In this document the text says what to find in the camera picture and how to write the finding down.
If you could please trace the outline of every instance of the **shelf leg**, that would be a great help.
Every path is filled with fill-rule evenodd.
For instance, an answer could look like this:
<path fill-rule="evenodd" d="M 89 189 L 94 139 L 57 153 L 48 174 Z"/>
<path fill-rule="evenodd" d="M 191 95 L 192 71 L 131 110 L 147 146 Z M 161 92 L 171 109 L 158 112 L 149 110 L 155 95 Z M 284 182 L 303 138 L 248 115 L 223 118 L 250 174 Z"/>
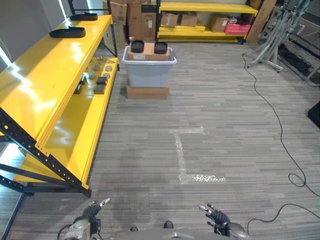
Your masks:
<path fill-rule="evenodd" d="M 12 140 L 15 144 L 23 148 L 27 153 L 56 173 L 68 184 L 73 186 L 85 196 L 91 196 L 91 190 L 82 186 L 82 182 L 70 172 L 63 164 L 61 164 L 52 154 L 46 156 L 41 150 L 36 148 L 37 141 L 29 135 L 16 121 L 11 118 L 0 107 L 0 131 Z"/>

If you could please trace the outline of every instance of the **black plastic tray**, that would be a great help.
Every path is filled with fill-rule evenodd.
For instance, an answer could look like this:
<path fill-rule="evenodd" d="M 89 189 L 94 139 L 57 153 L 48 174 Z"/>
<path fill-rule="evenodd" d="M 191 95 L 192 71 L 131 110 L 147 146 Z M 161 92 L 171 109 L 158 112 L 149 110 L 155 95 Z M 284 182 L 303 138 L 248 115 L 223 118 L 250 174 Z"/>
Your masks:
<path fill-rule="evenodd" d="M 144 41 L 135 40 L 131 43 L 131 52 L 132 53 L 142 53 L 145 48 Z"/>
<path fill-rule="evenodd" d="M 166 54 L 168 50 L 168 44 L 164 41 L 158 41 L 154 44 L 155 54 Z"/>

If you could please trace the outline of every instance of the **black cable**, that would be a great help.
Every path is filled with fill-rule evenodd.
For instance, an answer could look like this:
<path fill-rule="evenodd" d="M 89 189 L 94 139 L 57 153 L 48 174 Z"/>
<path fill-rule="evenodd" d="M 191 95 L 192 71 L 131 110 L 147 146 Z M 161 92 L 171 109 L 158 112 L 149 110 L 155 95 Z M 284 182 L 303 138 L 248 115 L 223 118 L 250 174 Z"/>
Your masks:
<path fill-rule="evenodd" d="M 60 234 L 62 233 L 63 230 L 65 230 L 66 228 L 70 228 L 72 226 L 72 224 L 67 224 L 64 225 L 62 228 L 60 228 L 60 230 L 58 231 L 58 234 L 56 235 L 56 240 L 60 240 Z"/>
<path fill-rule="evenodd" d="M 274 115 L 276 116 L 276 118 L 277 118 L 277 120 L 278 120 L 278 122 L 279 122 L 280 129 L 281 129 L 281 132 L 280 132 L 280 141 L 281 141 L 281 144 L 282 144 L 284 150 L 286 151 L 286 153 L 288 154 L 288 156 L 291 158 L 291 160 L 294 162 L 294 164 L 298 167 L 298 169 L 301 171 L 301 173 L 302 173 L 302 175 L 303 175 L 303 178 L 302 178 L 302 177 L 300 177 L 299 175 L 291 172 L 291 173 L 288 174 L 289 181 L 290 181 L 293 185 L 295 185 L 296 187 L 299 187 L 299 188 L 303 188 L 304 186 L 306 186 L 306 187 L 310 190 L 310 192 L 312 192 L 312 193 L 313 193 L 314 195 L 316 195 L 317 197 L 320 197 L 319 194 L 315 193 L 315 192 L 308 186 L 305 172 L 301 169 L 301 167 L 298 165 L 298 163 L 296 162 L 296 160 L 291 156 L 291 154 L 290 154 L 290 152 L 288 151 L 286 145 L 284 144 L 284 141 L 283 141 L 284 129 L 283 129 L 283 127 L 282 127 L 282 123 L 281 123 L 281 121 L 280 121 L 280 118 L 279 118 L 279 116 L 278 116 L 278 114 L 277 114 L 274 106 L 272 106 L 272 104 L 271 104 L 260 92 L 258 92 L 258 90 L 257 90 L 257 88 L 256 88 L 257 78 L 256 78 L 255 75 L 253 75 L 253 74 L 246 68 L 246 66 L 247 66 L 247 61 L 246 61 L 246 59 L 244 58 L 244 53 L 243 53 L 241 56 L 242 56 L 242 59 L 244 60 L 244 66 L 243 66 L 244 70 L 246 70 L 246 72 L 247 72 L 248 74 L 250 74 L 252 77 L 254 77 L 253 88 L 254 88 L 255 92 L 270 106 L 270 108 L 272 108 L 272 110 L 273 110 L 273 112 L 274 112 Z M 298 185 L 298 184 L 294 183 L 294 182 L 291 180 L 291 176 L 297 177 L 299 180 L 301 180 L 302 184 L 301 184 L 301 185 Z"/>
<path fill-rule="evenodd" d="M 315 217 L 317 217 L 318 219 L 320 219 L 320 216 L 316 215 L 314 212 L 310 211 L 309 209 L 305 208 L 304 206 L 300 206 L 300 205 L 297 205 L 297 204 L 293 204 L 293 203 L 287 203 L 287 204 L 284 204 L 280 207 L 279 211 L 277 212 L 277 214 L 275 215 L 275 217 L 271 220 L 262 220 L 262 219 L 259 219 L 259 218 L 252 218 L 250 219 L 250 221 L 248 222 L 247 226 L 246 226 L 246 230 L 247 230 L 247 233 L 250 235 L 250 232 L 249 232 L 249 224 L 253 221 L 253 220 L 258 220 L 258 221 L 261 221 L 261 222 L 264 222 L 264 223 L 272 223 L 274 220 L 277 219 L 277 217 L 279 216 L 280 214 L 280 211 L 285 207 L 285 206 L 296 206 L 296 207 L 299 207 L 299 208 L 302 208 L 304 210 L 307 210 L 309 213 L 311 213 L 312 215 L 314 215 Z"/>

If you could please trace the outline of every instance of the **black object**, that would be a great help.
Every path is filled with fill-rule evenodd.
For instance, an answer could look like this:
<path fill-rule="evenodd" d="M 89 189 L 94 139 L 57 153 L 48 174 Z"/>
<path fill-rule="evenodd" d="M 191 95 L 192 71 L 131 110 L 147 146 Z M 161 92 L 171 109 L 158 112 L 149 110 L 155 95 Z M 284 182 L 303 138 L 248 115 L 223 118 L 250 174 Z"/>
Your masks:
<path fill-rule="evenodd" d="M 142 13 L 157 13 L 156 5 L 141 5 Z"/>
<path fill-rule="evenodd" d="M 154 44 L 155 54 L 166 54 L 168 50 L 168 44 L 164 41 L 158 41 Z"/>
<path fill-rule="evenodd" d="M 81 85 L 85 85 L 85 84 L 86 84 L 86 80 L 87 80 L 86 76 L 85 76 L 85 75 L 82 75 L 82 77 L 81 77 L 81 80 L 80 80 L 79 84 L 81 84 Z"/>
<path fill-rule="evenodd" d="M 106 89 L 105 85 L 97 84 L 97 85 L 95 85 L 93 92 L 94 92 L 94 94 L 105 94 L 105 89 Z"/>
<path fill-rule="evenodd" d="M 105 76 L 99 76 L 96 84 L 102 84 L 102 85 L 107 85 L 108 79 Z"/>
<path fill-rule="evenodd" d="M 308 111 L 308 117 L 320 128 L 320 101 Z"/>
<path fill-rule="evenodd" d="M 95 21 L 98 19 L 98 14 L 85 12 L 84 14 L 76 14 L 70 17 L 72 21 Z"/>
<path fill-rule="evenodd" d="M 174 228 L 174 224 L 170 220 L 165 221 L 165 223 L 163 225 L 163 228 L 164 229 L 173 229 Z"/>
<path fill-rule="evenodd" d="M 141 40 L 135 40 L 131 44 L 131 52 L 142 53 L 145 49 L 145 43 Z"/>
<path fill-rule="evenodd" d="M 86 35 L 84 27 L 69 26 L 49 32 L 52 38 L 83 38 Z"/>
<path fill-rule="evenodd" d="M 76 89 L 74 90 L 73 94 L 80 94 L 82 90 L 82 85 L 78 84 L 78 86 L 76 86 Z"/>

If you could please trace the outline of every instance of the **shelf board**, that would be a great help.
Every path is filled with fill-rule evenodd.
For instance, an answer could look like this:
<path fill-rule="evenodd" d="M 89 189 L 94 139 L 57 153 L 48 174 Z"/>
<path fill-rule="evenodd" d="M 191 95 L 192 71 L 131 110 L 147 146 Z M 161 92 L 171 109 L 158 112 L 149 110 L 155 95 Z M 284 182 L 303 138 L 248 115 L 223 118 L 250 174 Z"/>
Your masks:
<path fill-rule="evenodd" d="M 65 20 L 57 29 L 84 27 L 82 38 L 48 34 L 0 73 L 0 107 L 43 147 L 69 102 L 111 15 L 95 21 Z"/>
<path fill-rule="evenodd" d="M 98 60 L 93 58 L 88 66 L 89 72 Z M 111 96 L 112 86 L 117 72 L 118 58 L 108 58 L 107 62 L 100 63 L 100 70 L 95 71 L 97 78 L 106 73 L 105 66 L 111 65 L 112 71 L 108 79 L 104 94 L 94 94 L 96 79 L 90 80 L 83 86 L 80 94 L 73 94 L 57 121 L 45 147 L 49 152 L 72 172 L 87 187 L 86 182 L 96 150 L 101 126 L 104 120 L 107 105 Z M 38 160 L 27 155 L 21 169 L 61 179 Z M 19 182 L 41 182 L 37 179 L 17 175 Z"/>
<path fill-rule="evenodd" d="M 187 12 L 220 12 L 257 15 L 258 10 L 248 5 L 204 3 L 204 2 L 161 2 L 160 11 L 187 11 Z"/>
<path fill-rule="evenodd" d="M 224 32 L 212 32 L 210 30 L 205 30 L 205 31 L 183 31 L 183 30 L 177 30 L 174 31 L 172 29 L 163 29 L 160 27 L 159 29 L 159 38 L 162 37 L 245 37 L 246 34 L 227 34 Z"/>

